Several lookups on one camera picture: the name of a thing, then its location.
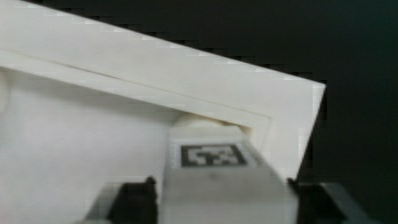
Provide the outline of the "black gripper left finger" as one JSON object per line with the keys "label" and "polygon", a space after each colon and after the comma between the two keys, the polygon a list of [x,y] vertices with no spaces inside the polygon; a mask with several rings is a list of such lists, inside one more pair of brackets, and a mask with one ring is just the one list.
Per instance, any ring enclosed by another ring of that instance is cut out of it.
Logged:
{"label": "black gripper left finger", "polygon": [[111,203],[106,220],[111,224],[158,224],[156,180],[124,183]]}

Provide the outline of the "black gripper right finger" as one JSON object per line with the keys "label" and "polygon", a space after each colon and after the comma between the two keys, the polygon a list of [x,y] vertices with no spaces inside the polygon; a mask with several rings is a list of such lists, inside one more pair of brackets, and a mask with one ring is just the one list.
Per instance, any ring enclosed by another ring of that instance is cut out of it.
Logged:
{"label": "black gripper right finger", "polygon": [[287,179],[298,196],[296,224],[380,224],[335,182],[300,182]]}

